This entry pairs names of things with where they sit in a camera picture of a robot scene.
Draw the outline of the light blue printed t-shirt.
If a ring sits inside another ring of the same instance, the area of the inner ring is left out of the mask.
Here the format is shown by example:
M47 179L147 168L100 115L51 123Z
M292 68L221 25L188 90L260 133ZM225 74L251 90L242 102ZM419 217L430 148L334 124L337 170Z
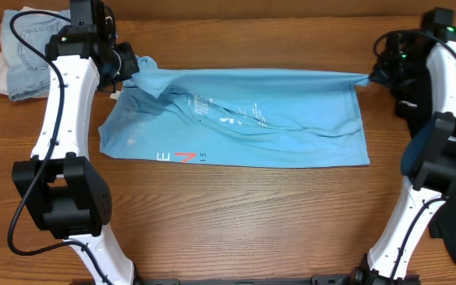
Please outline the light blue printed t-shirt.
M365 74L167 70L148 56L99 127L111 158L264 168L368 165Z

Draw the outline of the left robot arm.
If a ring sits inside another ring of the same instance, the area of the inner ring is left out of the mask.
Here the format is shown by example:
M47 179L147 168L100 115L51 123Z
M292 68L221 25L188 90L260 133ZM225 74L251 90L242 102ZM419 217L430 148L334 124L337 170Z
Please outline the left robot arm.
M56 248L71 247L95 284L140 284L138 269L110 226L109 187L88 154L93 96L135 74L135 54L129 43L117 42L116 19L107 5L78 0L40 57L50 72L48 99L29 160L13 165L18 210L51 233Z

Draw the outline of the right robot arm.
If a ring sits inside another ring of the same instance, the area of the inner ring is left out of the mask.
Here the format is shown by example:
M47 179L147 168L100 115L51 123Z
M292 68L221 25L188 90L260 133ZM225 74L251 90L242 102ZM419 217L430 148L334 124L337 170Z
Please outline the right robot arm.
M417 284L411 256L437 212L456 202L456 26L451 9L434 8L418 29L395 30L373 46L370 79L396 98L411 142L401 159L401 194L376 244L346 284Z

